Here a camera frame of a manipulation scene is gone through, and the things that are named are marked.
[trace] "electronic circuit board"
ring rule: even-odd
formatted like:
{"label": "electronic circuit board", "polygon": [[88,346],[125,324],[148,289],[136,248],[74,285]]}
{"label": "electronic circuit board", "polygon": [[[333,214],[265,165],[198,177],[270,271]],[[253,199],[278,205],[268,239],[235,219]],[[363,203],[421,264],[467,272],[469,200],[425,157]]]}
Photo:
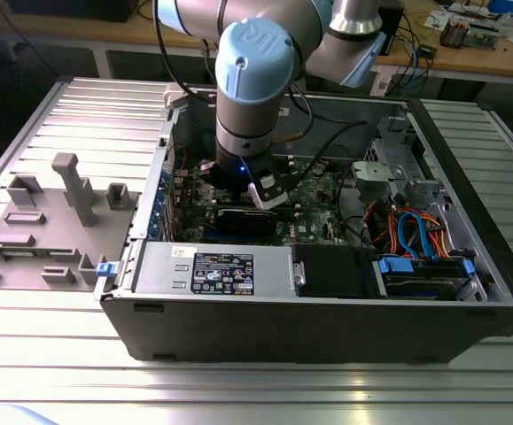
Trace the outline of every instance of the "electronic circuit board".
{"label": "electronic circuit board", "polygon": [[[293,173],[303,166],[294,166]],[[176,212],[180,217],[176,239],[192,243],[241,243],[290,245],[293,243],[346,244],[337,215],[337,178],[325,162],[310,173],[290,194],[290,201],[270,212],[260,212],[247,194],[233,198],[199,178],[193,167],[175,176]],[[232,217],[242,214],[240,218]],[[237,232],[222,232],[221,221],[241,220]],[[260,226],[257,234],[249,230]]]}

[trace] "wire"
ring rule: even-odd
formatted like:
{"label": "wire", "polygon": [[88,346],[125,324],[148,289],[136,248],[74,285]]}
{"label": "wire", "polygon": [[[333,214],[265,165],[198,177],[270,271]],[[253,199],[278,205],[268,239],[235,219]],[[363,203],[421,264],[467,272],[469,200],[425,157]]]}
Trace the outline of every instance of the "wire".
{"label": "wire", "polygon": [[334,143],[330,146],[330,148],[339,148],[342,151],[345,151],[346,155],[348,155],[349,158],[353,157],[353,153],[344,144]]}
{"label": "wire", "polygon": [[378,237],[374,241],[372,241],[372,244],[378,243],[378,241],[380,241],[380,239],[382,239],[387,234],[388,234],[388,229],[386,229],[380,235],[378,235]]}
{"label": "wire", "polygon": [[307,168],[303,170],[299,175],[296,177],[298,178],[298,183],[301,182],[303,179],[305,179],[306,175],[309,174],[309,172],[313,169],[315,164],[319,161],[319,158],[323,155],[323,153],[329,148],[330,144],[335,142],[337,138],[345,133],[346,131],[350,130],[351,128],[355,128],[358,126],[364,126],[365,124],[368,124],[367,121],[356,121],[351,124],[346,124],[345,126],[341,127],[339,130],[337,130],[328,140],[325,142],[325,144],[322,146],[322,148],[315,154],[314,158],[311,160],[311,162],[307,165]]}
{"label": "wire", "polygon": [[396,230],[393,224],[393,211],[388,213],[388,233],[390,234],[390,253],[396,253]]}
{"label": "wire", "polygon": [[337,192],[337,201],[336,201],[336,204],[337,204],[337,214],[338,214],[338,218],[341,220],[341,223],[343,224],[343,226],[345,226],[345,229],[348,230],[349,232],[351,232],[353,235],[355,235],[356,237],[359,238],[359,240],[361,241],[361,245],[365,244],[365,245],[368,245],[368,246],[371,246],[372,248],[374,249],[377,249],[376,246],[374,246],[372,244],[371,241],[369,241],[366,237],[362,236],[359,232],[357,232],[356,230],[354,230],[354,228],[352,228],[351,226],[349,226],[347,223],[346,223],[346,220],[343,220],[343,213],[341,212],[341,192],[343,191],[343,188],[345,187],[345,180],[346,178],[350,175],[350,173],[353,171],[352,168],[349,168],[348,170],[346,170],[346,173],[345,175],[343,176],[343,180],[341,181],[341,184],[338,188],[338,192]]}
{"label": "wire", "polygon": [[411,89],[411,84],[412,84],[414,78],[416,77],[416,71],[417,71],[417,67],[419,66],[419,62],[417,61],[416,47],[414,46],[414,44],[404,38],[401,38],[401,37],[396,37],[396,38],[401,39],[412,50],[412,61],[414,63],[414,71],[412,72],[412,74],[409,77],[408,86],[406,86],[406,90],[401,95],[402,97],[405,97],[407,95],[407,93],[409,92],[409,90]]}
{"label": "wire", "polygon": [[445,232],[441,230],[441,246],[443,247],[443,254],[450,259],[451,256],[449,255],[449,251],[447,250],[447,246],[445,244]]}
{"label": "wire", "polygon": [[142,8],[146,6],[150,1],[151,0],[144,0],[143,2],[141,2],[136,8],[136,13],[144,19],[153,20],[153,18],[150,18],[148,15],[144,15],[144,13],[142,12]]}
{"label": "wire", "polygon": [[205,69],[207,73],[209,74],[209,77],[211,77],[211,80],[213,80],[213,84],[217,83],[217,79],[214,77],[214,73],[211,70],[211,66],[209,64],[209,58],[211,57],[211,50],[209,49],[209,42],[202,38],[201,42],[203,43],[203,61],[205,62]]}
{"label": "wire", "polygon": [[417,225],[419,227],[419,236],[422,240],[422,247],[424,248],[425,256],[430,259],[435,257],[435,253],[433,252],[431,245],[427,241],[427,233],[425,231],[425,224],[423,222],[423,219],[416,212],[406,212],[405,214],[402,214],[402,216],[400,217],[400,221],[398,222],[398,239],[400,241],[400,245],[407,252],[409,252],[414,259],[418,259],[417,253],[408,246],[404,238],[404,226],[406,224],[406,219],[410,216],[414,217],[417,221]]}
{"label": "wire", "polygon": [[[293,92],[289,89],[288,89],[288,94],[290,96],[290,99],[291,99],[291,102],[293,103],[293,105],[296,108],[298,108],[300,111],[305,113],[306,115],[309,115],[309,111],[306,110],[303,106],[301,106],[301,104],[299,104],[298,100],[293,95]],[[314,112],[314,116],[315,116],[316,120],[320,120],[320,121],[334,122],[337,124],[352,124],[353,123],[353,121],[349,121],[349,120],[339,120],[337,118],[329,118],[329,117],[326,117],[325,115],[320,115],[317,112]]]}
{"label": "wire", "polygon": [[297,86],[297,84],[292,84],[289,88],[288,88],[288,93],[290,93],[290,95],[293,97],[293,92],[292,90],[295,90],[298,92],[299,96],[303,99],[303,101],[305,102],[306,104],[306,108],[307,108],[307,115],[309,116],[309,122],[307,123],[307,127],[305,130],[303,130],[302,132],[300,133],[295,133],[293,135],[285,135],[283,137],[280,137],[279,139],[275,139],[272,141],[272,143],[288,143],[288,142],[294,142],[296,140],[299,140],[299,139],[302,139],[303,137],[305,137],[306,135],[309,134],[309,132],[311,131],[311,128],[313,128],[313,125],[314,125],[314,122],[315,122],[315,114],[313,112],[313,108],[311,107],[311,104],[309,103],[309,101],[307,100],[307,97],[303,94],[303,92],[301,91],[301,89]]}
{"label": "wire", "polygon": [[42,61],[42,63],[50,70],[51,73],[53,73],[56,77],[59,77],[58,72],[49,64],[47,60],[40,54],[40,52],[35,48],[35,46],[16,28],[16,26],[12,23],[10,18],[6,15],[4,12],[4,9],[2,8],[2,5],[0,4],[0,14],[4,18],[4,20],[8,23],[11,29],[14,30],[14,32],[21,38],[25,44],[29,46],[31,50],[34,51],[35,55]]}
{"label": "wire", "polygon": [[[159,5],[159,0],[153,0],[153,2],[152,2],[153,15],[152,16],[157,16],[156,12],[158,10],[158,5]],[[153,25],[156,28],[156,36],[158,37],[159,51],[161,52],[163,64],[165,65],[167,72],[169,73],[171,78],[179,85],[179,87],[182,88],[182,90],[185,93],[187,93],[188,95],[190,95],[191,97],[193,97],[197,100],[200,100],[201,102],[208,103],[208,100],[205,97],[202,97],[201,95],[192,91],[189,87],[187,87],[185,85],[185,83],[182,81],[182,79],[177,76],[177,74],[175,73],[175,69],[169,60],[169,55],[167,54],[166,45],[164,44],[163,35],[161,34],[161,28],[159,26],[159,19],[155,19]]]}

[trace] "warning label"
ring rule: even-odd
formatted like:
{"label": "warning label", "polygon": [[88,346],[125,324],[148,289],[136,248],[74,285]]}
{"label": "warning label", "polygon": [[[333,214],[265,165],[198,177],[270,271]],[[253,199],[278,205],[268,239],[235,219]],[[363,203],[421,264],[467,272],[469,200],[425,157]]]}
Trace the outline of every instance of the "warning label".
{"label": "warning label", "polygon": [[254,260],[249,254],[196,253],[191,292],[254,295]]}

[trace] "gray rectangular block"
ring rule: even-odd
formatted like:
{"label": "gray rectangular block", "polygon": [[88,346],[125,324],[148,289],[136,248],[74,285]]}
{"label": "gray rectangular block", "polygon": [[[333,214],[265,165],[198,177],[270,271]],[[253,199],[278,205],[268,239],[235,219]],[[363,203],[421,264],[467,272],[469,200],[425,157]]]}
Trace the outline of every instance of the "gray rectangular block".
{"label": "gray rectangular block", "polygon": [[0,233],[0,244],[11,246],[33,246],[35,239],[31,235]]}
{"label": "gray rectangular block", "polygon": [[9,212],[4,217],[8,224],[43,224],[45,220],[42,212]]}
{"label": "gray rectangular block", "polygon": [[44,267],[41,277],[49,284],[75,283],[75,276],[69,267]]}
{"label": "gray rectangular block", "polygon": [[50,257],[58,263],[76,263],[81,259],[81,254],[77,248],[70,251],[51,251]]}

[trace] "light blue joint cap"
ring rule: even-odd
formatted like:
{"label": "light blue joint cap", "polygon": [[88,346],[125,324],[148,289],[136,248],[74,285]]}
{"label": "light blue joint cap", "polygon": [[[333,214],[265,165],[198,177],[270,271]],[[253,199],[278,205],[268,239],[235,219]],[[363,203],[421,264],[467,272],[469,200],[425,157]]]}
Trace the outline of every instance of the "light blue joint cap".
{"label": "light blue joint cap", "polygon": [[159,0],[158,18],[166,27],[173,28],[175,31],[185,34],[182,22],[177,13],[177,0]]}
{"label": "light blue joint cap", "polygon": [[321,34],[325,34],[333,16],[331,0],[311,0],[311,3],[315,6],[319,19],[321,20]]}
{"label": "light blue joint cap", "polygon": [[265,104],[290,84],[294,55],[290,35],[275,22],[235,22],[221,36],[214,68],[219,89],[240,104]]}
{"label": "light blue joint cap", "polygon": [[374,61],[377,59],[377,56],[382,49],[385,39],[386,34],[380,33],[378,35],[377,39],[370,46],[368,54],[364,55],[359,64],[354,67],[353,71],[351,71],[351,73],[347,75],[342,82],[340,82],[341,86],[358,87],[364,83],[366,77],[369,75],[370,69],[372,69],[372,66],[374,65]]}

